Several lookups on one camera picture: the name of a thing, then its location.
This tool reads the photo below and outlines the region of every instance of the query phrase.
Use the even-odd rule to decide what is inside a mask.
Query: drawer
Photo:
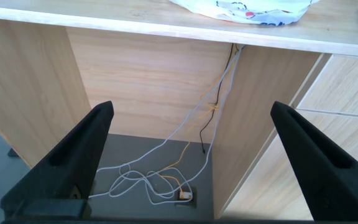
[[[358,115],[358,57],[333,55],[298,108]]]
[[[300,113],[358,160],[358,118],[309,111]],[[236,193],[223,217],[312,220],[278,136]]]

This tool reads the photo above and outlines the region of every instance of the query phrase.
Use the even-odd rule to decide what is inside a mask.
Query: wooden desk
[[[32,167],[112,100],[111,133],[164,139],[217,82],[231,43],[247,46],[213,147],[215,217],[308,218],[288,160],[275,162],[284,154],[269,112],[278,100],[323,131],[325,118],[334,133],[358,133],[355,0],[321,0],[283,27],[219,21],[167,0],[0,0],[0,133]],[[186,129],[208,110],[173,139],[198,142],[206,121]],[[339,125],[342,116],[355,125]]]

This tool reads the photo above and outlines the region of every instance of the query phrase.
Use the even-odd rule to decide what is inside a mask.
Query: desk top
[[[0,0],[0,19],[358,56],[358,0],[320,0],[281,27],[220,21],[169,0]]]

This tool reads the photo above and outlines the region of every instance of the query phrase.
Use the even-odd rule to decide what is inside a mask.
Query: gray carpet
[[[99,167],[116,166],[125,162],[137,159],[145,152],[159,145],[161,139],[134,138],[131,136],[109,135],[104,147]],[[132,169],[143,172],[160,170],[178,160],[187,142],[169,141],[163,147],[157,149],[141,161],[133,163]],[[193,177],[204,165],[206,155],[203,154],[200,143],[191,143],[183,156],[182,161],[177,165],[186,178]],[[213,219],[213,192],[212,192],[212,166],[209,162],[204,171],[194,181],[190,182],[197,190],[197,207],[176,207],[172,203],[152,205],[145,191],[145,184],[137,184],[128,193],[118,198],[101,196],[89,199],[93,209],[92,216],[103,218],[122,219],[163,219],[163,220],[212,220]],[[174,175],[182,183],[179,175],[167,172],[167,175]],[[104,170],[95,178],[94,193],[107,191],[113,179],[118,177],[118,170]],[[118,188],[122,192],[127,186]],[[158,178],[153,182],[157,190],[169,190],[166,183]],[[152,197],[155,202],[161,201]]]

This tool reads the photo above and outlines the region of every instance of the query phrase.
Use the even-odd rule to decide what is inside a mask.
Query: power outlet
[[[182,190],[184,192],[190,192],[190,189],[188,186],[183,186]],[[197,207],[197,191],[195,187],[191,187],[191,191],[193,192],[193,198],[189,202],[177,202],[175,203],[175,206],[178,207],[189,207],[189,208],[196,208]],[[177,190],[175,194],[175,200],[181,201],[183,199],[179,198],[180,190]]]

